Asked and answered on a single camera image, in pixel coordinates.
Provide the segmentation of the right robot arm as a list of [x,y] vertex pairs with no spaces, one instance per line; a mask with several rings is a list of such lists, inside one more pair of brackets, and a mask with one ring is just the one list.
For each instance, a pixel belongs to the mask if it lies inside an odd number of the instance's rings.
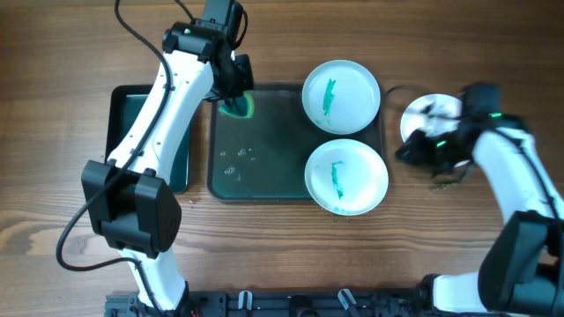
[[523,119],[501,109],[498,85],[475,83],[457,97],[412,101],[400,121],[396,158],[433,176],[478,167],[493,191],[503,229],[474,273],[430,275],[425,312],[563,314],[563,199]]

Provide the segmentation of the white plate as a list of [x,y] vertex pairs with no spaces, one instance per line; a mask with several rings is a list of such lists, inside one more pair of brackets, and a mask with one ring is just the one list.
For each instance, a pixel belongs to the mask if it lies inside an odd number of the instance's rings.
[[[458,128],[461,112],[462,101],[453,96],[433,93],[418,97],[405,109],[400,120],[403,143],[416,129],[423,130],[428,136],[454,132]],[[461,162],[456,167],[466,163],[468,161]]]
[[378,115],[381,91],[374,75],[349,60],[332,60],[317,66],[301,93],[303,109],[319,129],[350,135],[366,128]]
[[370,146],[335,139],[316,148],[305,165],[306,188],[323,209],[346,217],[378,206],[389,187],[388,169]]

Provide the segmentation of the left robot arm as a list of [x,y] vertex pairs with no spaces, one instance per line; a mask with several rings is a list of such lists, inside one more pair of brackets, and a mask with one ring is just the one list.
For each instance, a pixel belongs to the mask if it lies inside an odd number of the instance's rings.
[[139,287],[126,309],[145,316],[191,316],[189,287],[173,242],[182,208],[169,187],[174,159],[190,121],[205,100],[221,101],[231,116],[254,111],[254,78],[247,55],[237,55],[248,14],[235,1],[209,1],[201,18],[167,29],[160,68],[123,140],[103,163],[82,174],[93,231],[128,262]]

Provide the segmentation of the green yellow sponge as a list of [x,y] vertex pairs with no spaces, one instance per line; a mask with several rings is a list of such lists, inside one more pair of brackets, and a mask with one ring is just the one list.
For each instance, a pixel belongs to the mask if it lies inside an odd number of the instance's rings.
[[250,92],[241,96],[230,98],[219,106],[219,111],[235,119],[251,119],[255,111],[255,101]]

